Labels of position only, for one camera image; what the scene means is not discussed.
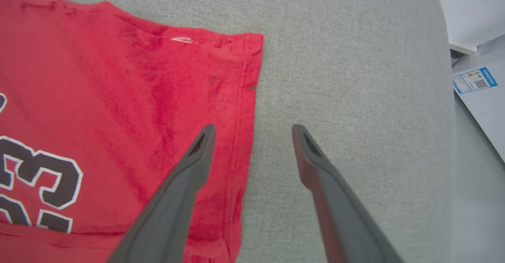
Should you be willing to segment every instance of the label sticker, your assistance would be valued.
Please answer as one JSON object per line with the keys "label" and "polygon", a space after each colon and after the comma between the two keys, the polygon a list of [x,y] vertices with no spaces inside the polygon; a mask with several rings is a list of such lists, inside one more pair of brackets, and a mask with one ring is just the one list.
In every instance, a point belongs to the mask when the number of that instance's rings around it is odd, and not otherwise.
{"label": "label sticker", "polygon": [[454,89],[459,93],[495,87],[498,84],[486,67],[453,76]]}

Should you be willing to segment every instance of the gray fabric surface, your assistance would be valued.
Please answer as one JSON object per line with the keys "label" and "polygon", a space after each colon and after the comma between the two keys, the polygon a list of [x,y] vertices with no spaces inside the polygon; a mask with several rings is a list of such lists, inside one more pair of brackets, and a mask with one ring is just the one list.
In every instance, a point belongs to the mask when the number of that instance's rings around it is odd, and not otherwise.
{"label": "gray fabric surface", "polygon": [[438,0],[108,1],[163,24],[265,34],[238,263],[326,261],[294,123],[407,262],[450,260],[455,116]]}

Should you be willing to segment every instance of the t-shirt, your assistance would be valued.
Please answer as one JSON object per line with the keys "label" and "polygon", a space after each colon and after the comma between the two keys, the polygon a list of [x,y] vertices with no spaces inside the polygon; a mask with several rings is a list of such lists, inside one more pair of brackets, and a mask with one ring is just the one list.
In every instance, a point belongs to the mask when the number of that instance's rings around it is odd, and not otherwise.
{"label": "t-shirt", "polygon": [[106,261],[209,123],[184,261],[235,261],[262,46],[106,1],[0,0],[0,261]]}

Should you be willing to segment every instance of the qr code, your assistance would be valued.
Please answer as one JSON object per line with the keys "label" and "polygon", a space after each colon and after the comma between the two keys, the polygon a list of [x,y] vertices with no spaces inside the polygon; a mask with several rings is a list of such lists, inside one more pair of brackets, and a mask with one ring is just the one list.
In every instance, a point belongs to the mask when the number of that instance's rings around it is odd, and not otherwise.
{"label": "qr code", "polygon": [[485,80],[478,80],[478,81],[475,81],[475,85],[479,88],[479,89],[483,89],[483,88],[486,88],[488,87],[489,85],[487,85],[486,81]]}

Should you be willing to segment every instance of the black number with white outline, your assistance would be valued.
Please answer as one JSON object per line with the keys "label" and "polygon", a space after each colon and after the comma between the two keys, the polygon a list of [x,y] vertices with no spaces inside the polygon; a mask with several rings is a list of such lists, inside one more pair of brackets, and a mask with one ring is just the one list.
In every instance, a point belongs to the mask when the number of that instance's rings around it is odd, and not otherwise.
{"label": "black number with white outline", "polygon": [[5,94],[0,92],[0,112],[4,110],[6,105],[7,105],[7,97],[5,96]]}
{"label": "black number with white outline", "polygon": [[31,226],[30,218],[23,203],[0,194],[0,211],[5,213],[11,224]]}
{"label": "black number with white outline", "polygon": [[[0,164],[0,187],[12,190],[14,187],[14,173],[9,171],[5,159],[16,161],[15,173],[19,180],[34,187],[39,176],[46,172],[56,175],[56,181],[52,187],[40,187],[40,200],[53,208],[64,209],[77,200],[79,194],[82,172],[73,159],[60,157],[44,151],[34,152],[32,148],[6,136],[0,136],[0,155],[4,161]],[[0,199],[0,211],[7,211],[7,218],[12,219],[14,224],[30,224],[29,217],[23,221],[20,216],[20,207],[14,200]],[[37,225],[48,229],[70,233],[72,219],[51,211],[40,210]]]}

